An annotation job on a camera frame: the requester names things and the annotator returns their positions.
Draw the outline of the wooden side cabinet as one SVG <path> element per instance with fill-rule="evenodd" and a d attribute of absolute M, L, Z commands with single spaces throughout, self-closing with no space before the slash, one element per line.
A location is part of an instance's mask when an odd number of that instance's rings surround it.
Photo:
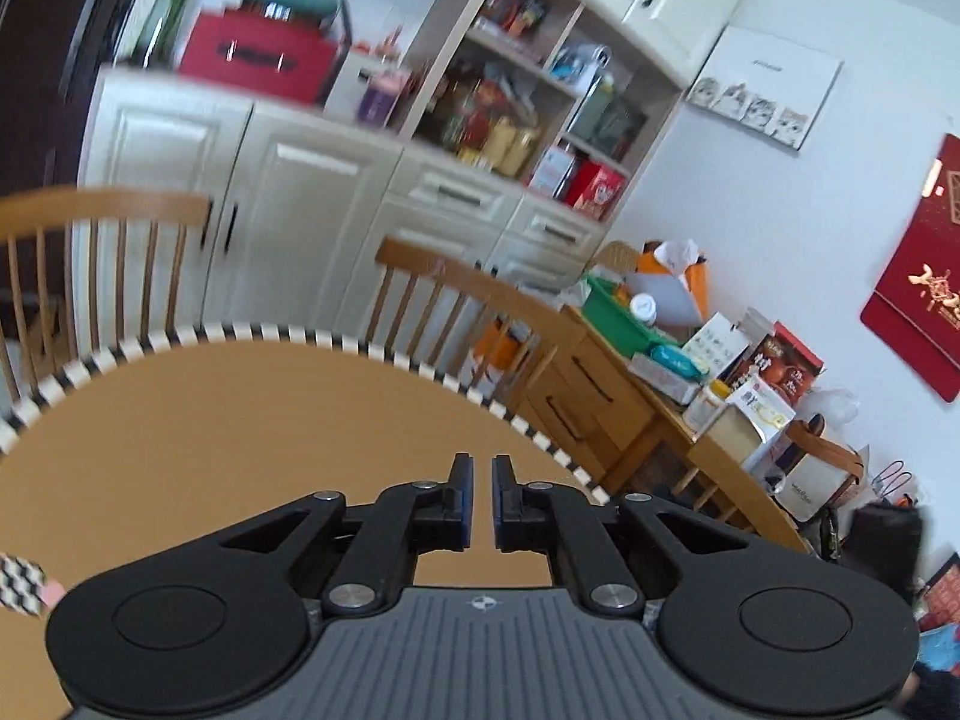
<path fill-rule="evenodd" d="M 571 307 L 578 346 L 545 362 L 519 415 L 586 472 L 594 493 L 670 497 L 718 522 L 807 553 L 797 525 L 734 460 L 721 428 L 698 437 L 677 406 L 626 369 L 625 358 Z"/>

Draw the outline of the green plastic basket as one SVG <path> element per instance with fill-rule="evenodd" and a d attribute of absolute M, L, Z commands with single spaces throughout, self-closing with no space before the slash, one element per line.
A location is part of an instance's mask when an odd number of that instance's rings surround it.
<path fill-rule="evenodd" d="M 661 330 L 636 320 L 630 310 L 613 297 L 612 281 L 587 275 L 583 284 L 589 288 L 589 294 L 581 305 L 581 316 L 619 355 L 631 359 L 635 355 L 647 355 L 654 346 L 679 346 Z"/>

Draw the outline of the right wooden chair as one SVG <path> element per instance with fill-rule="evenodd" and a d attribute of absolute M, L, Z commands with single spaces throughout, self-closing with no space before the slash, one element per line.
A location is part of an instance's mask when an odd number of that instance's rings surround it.
<path fill-rule="evenodd" d="M 560 310 L 438 250 L 387 236 L 374 261 L 381 283 L 364 343 L 478 388 L 508 410 L 586 336 Z"/>

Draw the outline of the red snack box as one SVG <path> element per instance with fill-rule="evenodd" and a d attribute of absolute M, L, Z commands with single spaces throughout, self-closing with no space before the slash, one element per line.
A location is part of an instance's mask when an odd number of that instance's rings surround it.
<path fill-rule="evenodd" d="M 612 167 L 587 160 L 579 164 L 569 183 L 565 203 L 594 221 L 602 221 L 615 205 L 626 177 Z"/>

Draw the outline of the white cabinet with shelves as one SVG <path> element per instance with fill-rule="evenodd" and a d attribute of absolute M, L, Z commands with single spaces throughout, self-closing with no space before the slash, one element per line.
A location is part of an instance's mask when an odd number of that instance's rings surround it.
<path fill-rule="evenodd" d="M 106 67 L 78 179 L 213 202 L 187 249 L 193 322 L 358 332 L 382 239 L 560 288 L 596 252 L 740 0 L 359 0 L 278 20 L 338 44 L 314 104 L 162 68 Z M 626 177 L 594 221 L 565 203 L 583 161 Z"/>

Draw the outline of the red storage box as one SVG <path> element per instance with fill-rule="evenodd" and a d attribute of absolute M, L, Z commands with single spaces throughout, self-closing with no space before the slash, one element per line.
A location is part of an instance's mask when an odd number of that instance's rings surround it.
<path fill-rule="evenodd" d="M 338 44 L 309 26 L 245 11 L 202 11 L 179 62 L 181 75 L 314 104 Z"/>

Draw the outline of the cat picture calendar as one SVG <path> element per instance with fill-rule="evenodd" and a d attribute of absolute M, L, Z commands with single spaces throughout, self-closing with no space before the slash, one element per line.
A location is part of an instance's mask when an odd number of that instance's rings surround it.
<path fill-rule="evenodd" d="M 768 32 L 728 26 L 686 100 L 784 148 L 809 137 L 843 62 Z"/>

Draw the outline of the dark brown door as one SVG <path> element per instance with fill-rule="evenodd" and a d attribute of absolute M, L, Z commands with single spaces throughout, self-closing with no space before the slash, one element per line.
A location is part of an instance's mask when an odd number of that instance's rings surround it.
<path fill-rule="evenodd" d="M 99 68 L 135 0 L 2 0 L 2 192 L 75 181 Z"/>

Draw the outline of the red wall hanging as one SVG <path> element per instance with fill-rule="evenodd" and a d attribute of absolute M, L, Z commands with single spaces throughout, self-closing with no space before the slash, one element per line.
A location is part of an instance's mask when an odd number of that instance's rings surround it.
<path fill-rule="evenodd" d="M 958 397 L 958 137 L 946 135 L 861 322 L 942 400 Z"/>

